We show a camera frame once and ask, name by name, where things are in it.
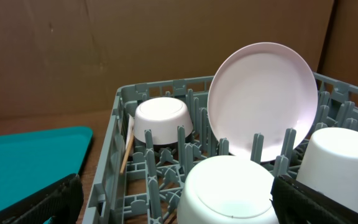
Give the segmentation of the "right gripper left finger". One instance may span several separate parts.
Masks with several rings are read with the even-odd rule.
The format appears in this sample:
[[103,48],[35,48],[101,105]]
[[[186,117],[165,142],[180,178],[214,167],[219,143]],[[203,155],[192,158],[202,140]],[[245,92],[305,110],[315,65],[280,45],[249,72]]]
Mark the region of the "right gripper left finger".
[[70,174],[0,211],[0,224],[76,223],[84,202],[78,174]]

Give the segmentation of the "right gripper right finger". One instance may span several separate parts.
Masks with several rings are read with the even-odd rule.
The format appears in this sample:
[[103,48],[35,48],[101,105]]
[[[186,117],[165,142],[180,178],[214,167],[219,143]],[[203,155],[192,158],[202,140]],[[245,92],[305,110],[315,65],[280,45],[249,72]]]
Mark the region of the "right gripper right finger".
[[274,178],[272,206],[279,224],[358,224],[358,213],[287,175]]

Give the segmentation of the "white paper cup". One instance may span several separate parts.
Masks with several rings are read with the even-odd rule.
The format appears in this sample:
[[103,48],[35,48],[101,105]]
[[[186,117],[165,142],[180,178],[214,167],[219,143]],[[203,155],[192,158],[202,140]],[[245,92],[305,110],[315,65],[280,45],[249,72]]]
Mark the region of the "white paper cup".
[[315,131],[296,180],[358,213],[358,132],[346,128]]

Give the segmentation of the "teal plastic serving tray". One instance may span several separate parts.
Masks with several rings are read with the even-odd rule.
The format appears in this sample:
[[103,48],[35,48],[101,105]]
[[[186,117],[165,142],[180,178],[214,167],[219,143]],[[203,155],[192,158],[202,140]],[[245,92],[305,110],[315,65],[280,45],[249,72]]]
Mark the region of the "teal plastic serving tray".
[[0,211],[79,173],[92,136],[84,126],[0,136]]

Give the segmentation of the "wooden chopstick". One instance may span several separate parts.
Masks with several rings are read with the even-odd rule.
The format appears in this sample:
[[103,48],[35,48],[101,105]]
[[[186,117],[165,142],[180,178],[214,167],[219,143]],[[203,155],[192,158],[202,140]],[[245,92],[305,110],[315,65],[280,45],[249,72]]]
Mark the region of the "wooden chopstick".
[[129,142],[128,142],[128,145],[126,147],[126,152],[124,154],[124,158],[122,160],[122,166],[121,166],[121,169],[120,169],[120,172],[119,174],[120,175],[123,175],[124,174],[124,171],[125,171],[125,168],[126,168],[126,164],[127,164],[127,161],[128,161],[128,158],[129,158],[129,153],[131,151],[131,147],[133,145],[133,142],[134,142],[134,132],[131,131],[130,133],[130,138],[129,138]]

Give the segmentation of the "white round plate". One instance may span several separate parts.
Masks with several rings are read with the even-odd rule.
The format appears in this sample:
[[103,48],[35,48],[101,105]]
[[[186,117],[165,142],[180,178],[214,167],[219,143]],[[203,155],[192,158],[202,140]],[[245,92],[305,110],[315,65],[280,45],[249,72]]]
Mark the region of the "white round plate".
[[318,90],[307,62],[278,43],[245,46],[219,67],[208,93],[208,119],[229,152],[250,159],[255,134],[262,134],[261,161],[280,155],[288,128],[298,146],[309,133],[318,107]]

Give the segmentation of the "white plastic fork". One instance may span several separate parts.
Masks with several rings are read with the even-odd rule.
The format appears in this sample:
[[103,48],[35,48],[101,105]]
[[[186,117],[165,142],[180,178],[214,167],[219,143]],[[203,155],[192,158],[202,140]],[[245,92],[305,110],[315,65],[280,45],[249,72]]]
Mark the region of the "white plastic fork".
[[[134,117],[129,114],[128,119],[128,127],[127,127],[127,139],[126,139],[126,149],[129,146],[129,140],[131,138],[131,135],[134,133]],[[132,156],[134,153],[134,145],[130,147],[129,155]]]

